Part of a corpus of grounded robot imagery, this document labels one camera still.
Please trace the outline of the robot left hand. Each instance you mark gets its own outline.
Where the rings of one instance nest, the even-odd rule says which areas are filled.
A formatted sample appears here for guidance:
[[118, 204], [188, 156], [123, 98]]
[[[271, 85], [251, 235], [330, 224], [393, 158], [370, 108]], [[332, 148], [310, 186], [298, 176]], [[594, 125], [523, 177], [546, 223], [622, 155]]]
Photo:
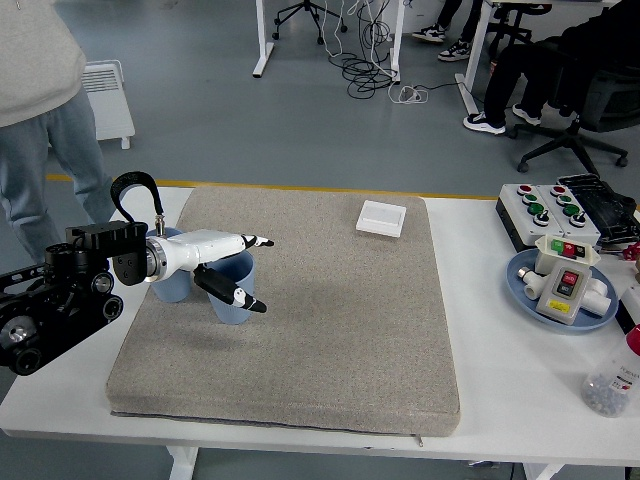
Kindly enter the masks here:
[[228, 258], [254, 246], [271, 247], [268, 238], [200, 229], [169, 238], [151, 236], [146, 239], [147, 277], [149, 282], [163, 281], [177, 270], [193, 272], [194, 282], [207, 293], [227, 305], [265, 313], [267, 306], [237, 283], [206, 263]]

